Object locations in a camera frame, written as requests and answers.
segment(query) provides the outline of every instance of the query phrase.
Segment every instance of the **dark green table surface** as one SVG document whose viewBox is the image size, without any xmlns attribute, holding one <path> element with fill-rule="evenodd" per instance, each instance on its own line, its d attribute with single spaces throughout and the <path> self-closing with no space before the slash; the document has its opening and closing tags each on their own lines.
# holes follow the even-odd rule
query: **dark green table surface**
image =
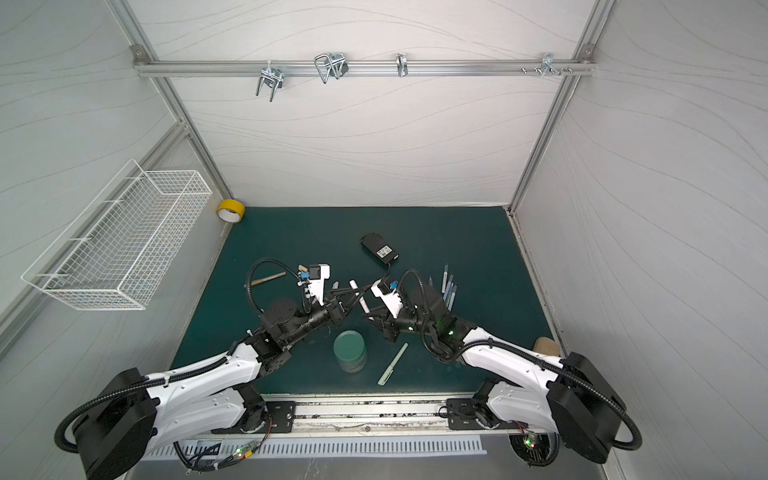
<svg viewBox="0 0 768 480">
<path fill-rule="evenodd" d="M 386 267 L 359 243 L 372 232 L 400 253 L 391 277 L 416 268 L 425 281 L 431 276 L 439 288 L 447 263 L 458 287 L 456 315 L 529 349 L 539 336 L 551 337 L 500 207 L 248 208 L 227 238 L 173 367 L 221 353 L 247 329 L 258 327 L 258 315 L 243 285 L 248 267 L 261 257 L 277 258 L 294 268 L 300 263 L 328 263 L 327 289 L 336 280 L 347 286 L 354 279 L 362 286 L 380 278 Z M 255 278 L 280 271 L 278 266 L 265 265 Z M 298 289 L 288 276 L 255 286 L 253 292 L 265 309 L 280 296 L 299 301 Z M 380 305 L 371 293 L 366 301 L 371 307 Z M 345 329 L 360 332 L 368 349 L 365 368 L 353 374 L 342 371 L 333 358 L 333 340 Z M 378 386 L 379 377 L 405 342 L 409 347 L 395 372 L 385 386 Z M 359 307 L 341 328 L 313 333 L 294 346 L 292 354 L 280 370 L 257 380 L 261 392 L 470 392 L 490 375 L 458 363 L 443 365 L 424 350 L 417 335 L 401 334 L 396 344 L 386 342 L 381 332 L 362 319 Z"/>
</svg>

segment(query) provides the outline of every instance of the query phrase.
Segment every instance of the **yellow tape roll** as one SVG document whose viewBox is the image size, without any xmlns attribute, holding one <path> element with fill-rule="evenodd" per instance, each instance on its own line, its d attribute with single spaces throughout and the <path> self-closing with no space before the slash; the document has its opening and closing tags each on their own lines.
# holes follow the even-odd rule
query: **yellow tape roll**
<svg viewBox="0 0 768 480">
<path fill-rule="evenodd" d="M 219 218 L 229 223 L 237 223 L 243 219 L 245 205 L 237 200 L 225 200 L 219 205 Z"/>
</svg>

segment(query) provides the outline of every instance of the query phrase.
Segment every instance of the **ventilation grille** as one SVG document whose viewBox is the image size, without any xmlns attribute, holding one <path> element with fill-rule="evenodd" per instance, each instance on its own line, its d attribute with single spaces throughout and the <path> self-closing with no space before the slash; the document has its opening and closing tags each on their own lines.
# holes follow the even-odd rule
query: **ventilation grille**
<svg viewBox="0 0 768 480">
<path fill-rule="evenodd" d="M 251 439 L 221 441 L 216 458 L 224 458 Z M 187 457 L 216 445 L 218 440 L 187 440 L 181 443 Z M 369 438 L 268 439 L 251 458 L 322 458 L 322 457 L 439 457 L 485 455 L 480 435 L 409 435 Z M 142 460 L 175 460 L 174 447 L 154 450 Z"/>
</svg>

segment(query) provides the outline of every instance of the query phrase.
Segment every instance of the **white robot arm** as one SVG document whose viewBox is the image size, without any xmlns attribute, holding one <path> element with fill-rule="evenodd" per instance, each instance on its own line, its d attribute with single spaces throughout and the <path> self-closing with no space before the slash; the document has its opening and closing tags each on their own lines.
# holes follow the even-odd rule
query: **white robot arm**
<svg viewBox="0 0 768 480">
<path fill-rule="evenodd" d="M 264 261 L 284 265 L 273 259 L 254 265 Z M 308 333 L 328 323 L 340 325 L 368 289 L 351 283 L 353 288 L 330 290 L 323 296 L 330 268 L 314 265 L 302 274 L 291 272 L 303 295 L 302 308 L 279 299 L 265 312 L 251 297 L 254 270 L 249 271 L 246 288 L 261 312 L 255 332 L 248 331 L 219 356 L 179 369 L 146 376 L 136 369 L 126 370 L 99 397 L 61 422 L 56 445 L 80 454 L 89 480 L 118 477 L 145 453 L 171 443 L 182 462 L 193 469 L 180 452 L 179 440 L 217 429 L 257 430 L 268 414 L 252 381 L 280 368 L 290 358 L 291 348 Z M 419 288 L 411 296 L 402 289 L 408 273 L 419 280 Z M 366 311 L 366 318 L 385 339 L 395 342 L 401 332 L 419 334 L 437 360 L 460 361 L 499 377 L 486 382 L 473 397 L 474 413 L 482 427 L 495 428 L 501 422 L 536 425 L 558 433 L 570 448 L 598 463 L 605 462 L 611 446 L 639 448 L 640 432 L 624 411 L 623 402 L 583 356 L 544 356 L 494 337 L 450 313 L 442 295 L 424 285 L 414 270 L 399 282 L 382 279 L 370 288 L 384 306 Z M 633 433 L 632 442 L 615 440 L 621 422 Z M 65 434 L 73 423 L 76 444 Z M 221 466 L 242 458 L 230 456 Z"/>
</svg>

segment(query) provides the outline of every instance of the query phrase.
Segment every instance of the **white wire basket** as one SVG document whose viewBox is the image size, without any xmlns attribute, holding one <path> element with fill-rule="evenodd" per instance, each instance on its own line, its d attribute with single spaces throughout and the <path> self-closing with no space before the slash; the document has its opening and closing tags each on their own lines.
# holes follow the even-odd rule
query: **white wire basket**
<svg viewBox="0 0 768 480">
<path fill-rule="evenodd" d="M 125 177 L 129 167 L 137 173 Z M 94 199 L 24 272 L 25 282 L 77 310 L 146 308 L 211 190 L 195 170 L 147 171 L 135 161 L 112 179 L 113 190 L 115 182 L 125 184 L 120 193 Z M 103 213 L 84 225 L 94 204 Z"/>
</svg>

